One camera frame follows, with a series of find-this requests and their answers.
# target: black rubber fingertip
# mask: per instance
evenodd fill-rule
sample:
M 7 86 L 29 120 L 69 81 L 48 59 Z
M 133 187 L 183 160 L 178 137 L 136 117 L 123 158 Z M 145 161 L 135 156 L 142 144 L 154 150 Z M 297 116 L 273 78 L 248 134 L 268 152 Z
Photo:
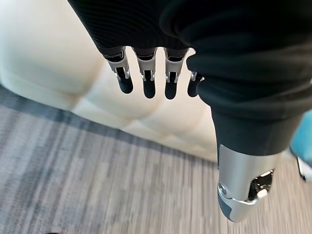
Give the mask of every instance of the black rubber fingertip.
M 129 77 L 128 79 L 123 79 L 122 81 L 119 81 L 119 86 L 122 92 L 124 92 L 125 94 L 131 93 L 133 90 L 131 77 Z
M 199 82 L 200 82 L 199 80 L 192 81 L 190 79 L 189 86 L 187 88 L 187 93 L 190 97 L 194 98 L 198 95 L 196 88 Z
M 147 98 L 153 98 L 155 96 L 156 90 L 155 90 L 155 81 L 146 80 L 143 81 L 143 89 L 144 94 Z
M 218 193 L 218 202 L 219 202 L 219 206 L 220 206 L 220 210 L 222 211 L 223 215 L 230 220 L 231 222 L 233 222 L 230 218 L 230 214 L 232 212 L 231 207 L 229 207 L 220 197 L 220 194 Z
M 176 83 L 174 82 L 166 82 L 165 87 L 165 96 L 167 99 L 172 100 L 176 96 Z

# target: black ribbed fabric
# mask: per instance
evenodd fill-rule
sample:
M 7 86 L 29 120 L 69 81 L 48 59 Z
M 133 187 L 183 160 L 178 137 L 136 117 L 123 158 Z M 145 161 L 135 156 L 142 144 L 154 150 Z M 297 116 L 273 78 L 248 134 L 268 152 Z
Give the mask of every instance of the black ribbed fabric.
M 218 144 L 284 150 L 312 108 L 310 0 L 69 0 L 98 49 L 193 47 Z
M 159 27 L 159 6 L 153 0 L 69 0 L 100 52 L 129 45 L 183 49 L 177 38 Z

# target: cream sofa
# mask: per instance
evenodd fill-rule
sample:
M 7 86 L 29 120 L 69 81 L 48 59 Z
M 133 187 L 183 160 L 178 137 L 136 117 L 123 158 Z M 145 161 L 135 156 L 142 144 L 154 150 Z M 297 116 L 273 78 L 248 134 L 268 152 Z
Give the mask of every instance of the cream sofa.
M 65 0 L 0 0 L 0 35 L 0 83 L 5 88 L 216 161 L 211 111 L 199 97 L 187 95 L 186 64 L 175 99 L 165 98 L 162 48 L 156 54 L 156 96 L 147 99 L 133 51 L 127 48 L 134 90 L 126 95 Z

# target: striped carpet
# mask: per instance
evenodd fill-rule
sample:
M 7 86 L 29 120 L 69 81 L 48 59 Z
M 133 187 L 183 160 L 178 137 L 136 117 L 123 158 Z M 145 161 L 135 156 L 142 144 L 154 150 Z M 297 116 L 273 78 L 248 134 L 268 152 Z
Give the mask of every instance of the striped carpet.
M 239 224 L 218 209 L 214 164 L 0 87 L 1 234 L 311 234 L 296 164 Z

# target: black fingertip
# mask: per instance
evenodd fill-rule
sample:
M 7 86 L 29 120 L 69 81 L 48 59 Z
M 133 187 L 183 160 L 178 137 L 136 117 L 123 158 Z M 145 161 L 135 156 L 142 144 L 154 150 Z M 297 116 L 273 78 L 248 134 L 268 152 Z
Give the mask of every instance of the black fingertip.
M 119 81 L 119 86 L 122 92 L 124 92 L 125 94 L 131 93 L 133 90 L 131 77 L 129 77 L 128 79 L 123 79 L 122 81 Z
M 174 82 L 166 82 L 166 87 L 165 87 L 165 96 L 167 99 L 172 100 L 176 96 L 176 85 L 177 83 Z
M 192 81 L 190 79 L 189 86 L 187 88 L 187 93 L 190 97 L 194 98 L 198 95 L 196 88 L 197 88 L 197 85 L 199 84 L 199 82 L 200 82 L 200 80 Z
M 146 80 L 143 81 L 143 89 L 144 94 L 147 98 L 153 98 L 155 96 L 156 90 L 155 90 L 155 81 Z

